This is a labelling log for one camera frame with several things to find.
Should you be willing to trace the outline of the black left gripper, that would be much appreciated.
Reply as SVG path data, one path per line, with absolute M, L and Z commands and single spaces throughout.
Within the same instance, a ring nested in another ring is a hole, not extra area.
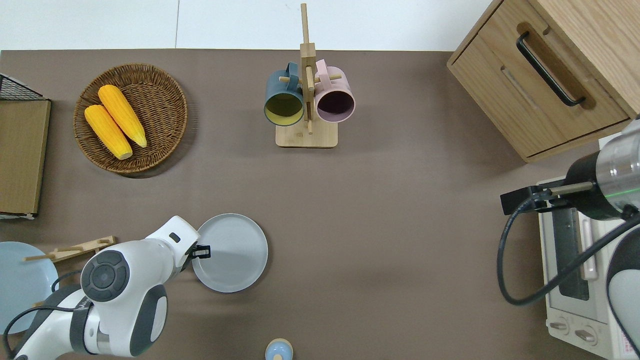
M 211 247 L 207 244 L 192 244 L 185 252 L 185 261 L 183 262 L 180 272 L 185 271 L 192 262 L 192 259 L 209 259 L 211 257 Z

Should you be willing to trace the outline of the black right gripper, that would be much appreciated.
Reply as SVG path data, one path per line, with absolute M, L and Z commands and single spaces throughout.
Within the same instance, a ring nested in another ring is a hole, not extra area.
M 594 187 L 578 193 L 555 194 L 551 190 L 545 191 L 545 201 L 537 198 L 536 194 L 543 191 L 541 186 L 525 186 L 500 195 L 500 204 L 504 215 L 512 215 L 518 207 L 524 204 L 523 212 L 538 211 L 546 207 L 548 210 L 576 208 L 585 216 L 597 221 L 610 221 L 621 218 L 618 210 L 605 198 L 599 187 L 596 174 L 599 152 L 591 153 L 576 160 L 568 169 L 564 178 L 564 185 L 591 182 Z

